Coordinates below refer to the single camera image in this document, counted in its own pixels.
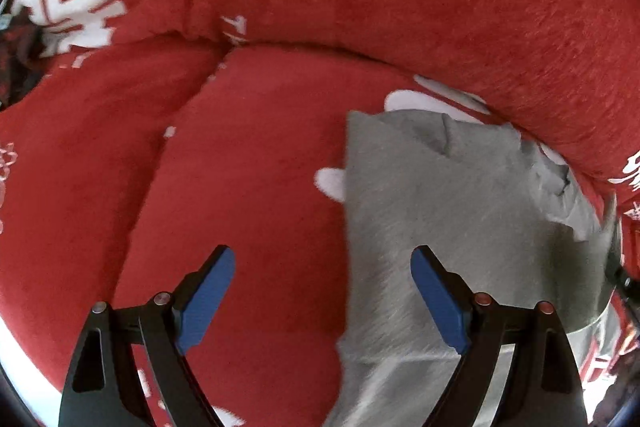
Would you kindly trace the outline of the grey knit sweater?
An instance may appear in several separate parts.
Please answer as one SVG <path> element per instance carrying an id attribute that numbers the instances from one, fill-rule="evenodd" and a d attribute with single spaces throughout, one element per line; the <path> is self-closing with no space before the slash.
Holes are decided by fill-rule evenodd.
<path id="1" fill-rule="evenodd" d="M 512 127 L 425 110 L 351 113 L 345 209 L 349 297 L 329 425 L 419 426 L 444 391 L 458 358 L 413 282 L 420 245 L 499 303 L 553 303 L 578 362 L 592 345 L 612 352 L 613 221 L 570 168 Z"/>

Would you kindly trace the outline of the red sofa side cushion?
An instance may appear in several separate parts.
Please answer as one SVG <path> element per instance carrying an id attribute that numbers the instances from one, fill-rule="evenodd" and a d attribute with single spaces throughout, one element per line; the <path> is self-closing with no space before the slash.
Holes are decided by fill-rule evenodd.
<path id="1" fill-rule="evenodd" d="M 53 386 L 114 296 L 166 129 L 220 57 L 175 37 L 62 55 L 2 113 L 1 316 Z"/>

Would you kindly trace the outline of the red sofa seat cushion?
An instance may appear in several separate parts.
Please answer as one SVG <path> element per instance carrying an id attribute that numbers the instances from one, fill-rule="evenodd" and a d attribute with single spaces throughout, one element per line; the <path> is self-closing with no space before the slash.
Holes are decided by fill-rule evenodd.
<path id="1" fill-rule="evenodd" d="M 231 248 L 228 293 L 188 353 L 227 421 L 331 426 L 350 281 L 348 117 L 396 110 L 512 127 L 433 80 L 345 54 L 275 46 L 230 53 L 172 121 L 115 301 L 130 306 L 173 288 L 216 246 Z"/>

